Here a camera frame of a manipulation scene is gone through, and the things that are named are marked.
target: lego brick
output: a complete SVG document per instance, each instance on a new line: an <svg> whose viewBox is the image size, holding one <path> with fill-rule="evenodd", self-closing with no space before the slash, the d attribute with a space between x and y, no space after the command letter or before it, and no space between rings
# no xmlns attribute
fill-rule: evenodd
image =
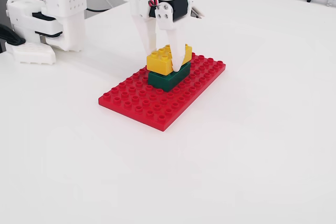
<svg viewBox="0 0 336 224"><path fill-rule="evenodd" d="M185 57L182 64L186 64L191 60L192 52L193 48L186 44ZM147 57L147 69L151 72L162 74L163 76L167 76L173 72L172 53L169 45L152 52L152 54Z"/></svg>
<svg viewBox="0 0 336 224"><path fill-rule="evenodd" d="M193 54L190 68L187 78L172 91L165 92L148 85L149 71L145 67L100 97L99 104L165 131L225 70L226 65Z"/></svg>
<svg viewBox="0 0 336 224"><path fill-rule="evenodd" d="M165 92L171 91L190 74L190 62L184 64L179 72L172 72L167 76L159 73L149 72L148 84L157 89L163 89Z"/></svg>

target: black cable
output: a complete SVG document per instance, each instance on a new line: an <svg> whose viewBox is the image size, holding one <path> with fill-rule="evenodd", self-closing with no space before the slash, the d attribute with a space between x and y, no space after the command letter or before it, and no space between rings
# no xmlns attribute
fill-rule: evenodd
<svg viewBox="0 0 336 224"><path fill-rule="evenodd" d="M93 10L93 9L87 8L87 10L89 12L94 12L94 13L103 13L103 12L106 12L107 10L109 10L109 9L106 9L106 10Z"/></svg>

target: table surface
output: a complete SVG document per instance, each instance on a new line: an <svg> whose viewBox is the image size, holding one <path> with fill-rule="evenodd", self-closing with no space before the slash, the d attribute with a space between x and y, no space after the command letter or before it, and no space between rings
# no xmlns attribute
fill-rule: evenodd
<svg viewBox="0 0 336 224"><path fill-rule="evenodd" d="M146 63L128 4L53 66L0 55L1 223L336 222L336 9L213 1L187 43L226 71L165 132L98 105Z"/></svg>

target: yellow lego brick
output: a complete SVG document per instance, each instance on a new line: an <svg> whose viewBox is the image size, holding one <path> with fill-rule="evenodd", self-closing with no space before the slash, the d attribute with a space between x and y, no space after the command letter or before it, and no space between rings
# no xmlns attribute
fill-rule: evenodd
<svg viewBox="0 0 336 224"><path fill-rule="evenodd" d="M193 48L185 44L185 57L182 65L191 61L192 54ZM147 69L164 76L173 72L172 53L169 45L147 56Z"/></svg>

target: red lego baseplate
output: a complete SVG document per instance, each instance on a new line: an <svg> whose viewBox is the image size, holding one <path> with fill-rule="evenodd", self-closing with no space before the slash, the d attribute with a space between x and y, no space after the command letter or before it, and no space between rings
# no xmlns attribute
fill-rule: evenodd
<svg viewBox="0 0 336 224"><path fill-rule="evenodd" d="M145 67L98 101L101 106L165 131L225 67L222 61L193 53L190 75L170 92L148 85L149 71Z"/></svg>

